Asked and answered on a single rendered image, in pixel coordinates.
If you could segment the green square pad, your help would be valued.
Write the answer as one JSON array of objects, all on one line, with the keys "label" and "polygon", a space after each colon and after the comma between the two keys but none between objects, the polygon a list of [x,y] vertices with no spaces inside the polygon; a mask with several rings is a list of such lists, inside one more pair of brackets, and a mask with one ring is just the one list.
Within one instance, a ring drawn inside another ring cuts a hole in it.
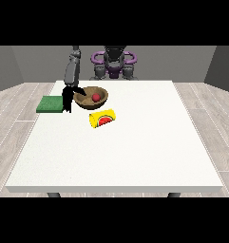
[{"label": "green square pad", "polygon": [[44,96],[39,102],[37,113],[62,113],[63,97],[62,96]]}]

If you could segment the brown wooden bowl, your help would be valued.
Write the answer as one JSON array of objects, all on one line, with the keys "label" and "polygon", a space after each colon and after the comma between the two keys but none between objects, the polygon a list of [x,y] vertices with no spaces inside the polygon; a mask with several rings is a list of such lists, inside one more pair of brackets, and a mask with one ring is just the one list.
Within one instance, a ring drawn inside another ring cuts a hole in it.
[{"label": "brown wooden bowl", "polygon": [[[104,103],[107,101],[108,93],[107,91],[99,86],[87,86],[84,88],[84,91],[86,95],[82,95],[79,93],[75,93],[73,95],[73,100],[76,102],[80,107],[87,110],[95,110],[97,108],[100,108],[104,105]],[[98,102],[92,101],[92,95],[94,93],[98,93],[101,97],[101,99]]]}]

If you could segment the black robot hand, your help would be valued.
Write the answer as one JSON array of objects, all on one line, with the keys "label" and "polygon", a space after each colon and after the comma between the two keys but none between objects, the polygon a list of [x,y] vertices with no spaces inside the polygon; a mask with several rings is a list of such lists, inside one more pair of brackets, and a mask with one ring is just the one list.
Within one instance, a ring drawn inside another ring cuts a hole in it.
[{"label": "black robot hand", "polygon": [[79,93],[81,95],[86,95],[85,91],[78,86],[73,85],[67,85],[62,92],[63,97],[63,109],[66,110],[66,112],[71,112],[71,104],[73,101],[73,95],[75,93]]}]

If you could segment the yellow cup with melon print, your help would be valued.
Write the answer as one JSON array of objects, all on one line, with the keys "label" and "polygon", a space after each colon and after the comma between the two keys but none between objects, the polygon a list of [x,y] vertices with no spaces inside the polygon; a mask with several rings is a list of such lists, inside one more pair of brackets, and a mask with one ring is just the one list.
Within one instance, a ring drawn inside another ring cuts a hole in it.
[{"label": "yellow cup with melon print", "polygon": [[94,112],[89,115],[89,122],[93,128],[100,127],[116,120],[116,114],[112,109]]}]

